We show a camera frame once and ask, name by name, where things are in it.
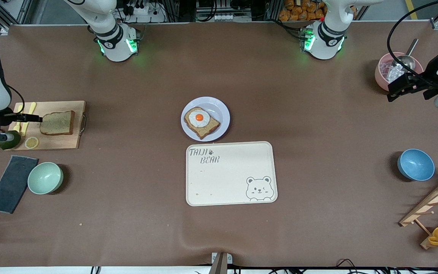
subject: brown tablecloth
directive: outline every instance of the brown tablecloth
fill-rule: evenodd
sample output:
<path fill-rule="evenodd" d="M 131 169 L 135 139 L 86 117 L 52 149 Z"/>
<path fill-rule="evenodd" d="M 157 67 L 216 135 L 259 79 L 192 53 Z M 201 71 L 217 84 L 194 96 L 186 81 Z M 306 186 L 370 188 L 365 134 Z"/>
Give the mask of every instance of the brown tablecloth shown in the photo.
<path fill-rule="evenodd" d="M 391 26 L 355 22 L 342 51 L 319 61 L 272 23 L 151 25 L 122 63 L 102 57 L 83 26 L 12 27 L 0 38 L 7 83 L 28 102 L 85 100 L 88 123 L 78 150 L 17 153 L 63 165 L 66 180 L 0 213 L 0 266 L 195 265 L 216 251 L 243 266 L 438 266 L 438 249 L 419 247 L 424 232 L 397 224 L 438 185 L 438 109 L 422 94 L 388 103 L 376 85 Z M 438 31 L 405 22 L 393 49 L 413 38 L 426 66 Z M 195 142 L 179 121 L 200 96 L 231 111 L 220 142 L 273 145 L 277 201 L 186 203 Z M 397 172 L 408 148 L 436 163 L 428 182 Z M 0 175 L 11 154 L 0 151 Z M 438 225 L 434 210 L 420 218 L 427 226 Z"/>

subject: lemon slice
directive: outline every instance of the lemon slice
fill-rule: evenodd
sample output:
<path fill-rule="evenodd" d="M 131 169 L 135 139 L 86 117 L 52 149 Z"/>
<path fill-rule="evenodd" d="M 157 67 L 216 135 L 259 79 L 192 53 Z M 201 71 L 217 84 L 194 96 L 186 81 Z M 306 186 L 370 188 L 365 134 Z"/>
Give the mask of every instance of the lemon slice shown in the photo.
<path fill-rule="evenodd" d="M 39 143 L 40 143 L 40 141 L 38 140 L 37 137 L 30 137 L 30 138 L 26 139 L 25 147 L 27 149 L 33 149 L 35 147 L 38 147 Z"/>

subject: cartoon bear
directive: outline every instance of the cartoon bear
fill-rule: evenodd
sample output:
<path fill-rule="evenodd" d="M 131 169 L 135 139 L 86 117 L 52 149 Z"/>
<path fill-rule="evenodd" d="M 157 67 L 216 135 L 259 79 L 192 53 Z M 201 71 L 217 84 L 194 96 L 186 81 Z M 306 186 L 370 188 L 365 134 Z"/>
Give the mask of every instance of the cartoon bear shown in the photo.
<path fill-rule="evenodd" d="M 268 176 L 264 176 L 262 179 L 248 177 L 246 182 L 248 183 L 246 196 L 250 201 L 268 201 L 275 194 L 270 185 L 271 178 Z"/>

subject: fried egg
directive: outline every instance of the fried egg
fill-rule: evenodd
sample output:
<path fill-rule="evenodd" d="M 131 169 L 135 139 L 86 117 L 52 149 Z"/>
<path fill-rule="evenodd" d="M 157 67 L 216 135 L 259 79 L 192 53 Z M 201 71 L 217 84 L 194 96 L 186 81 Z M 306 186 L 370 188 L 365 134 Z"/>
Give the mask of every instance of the fried egg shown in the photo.
<path fill-rule="evenodd" d="M 203 110 L 194 110 L 189 114 L 190 123 L 197 128 L 207 126 L 210 119 L 209 114 Z"/>

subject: mint green bowl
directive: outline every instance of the mint green bowl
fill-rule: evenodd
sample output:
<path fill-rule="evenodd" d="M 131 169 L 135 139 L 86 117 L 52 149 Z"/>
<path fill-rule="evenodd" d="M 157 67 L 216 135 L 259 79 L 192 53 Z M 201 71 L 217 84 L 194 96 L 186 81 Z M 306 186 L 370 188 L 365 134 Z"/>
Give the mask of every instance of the mint green bowl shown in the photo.
<path fill-rule="evenodd" d="M 48 194 L 56 191 L 63 179 L 64 174 L 55 163 L 41 163 L 30 172 L 28 188 L 35 194 Z"/>

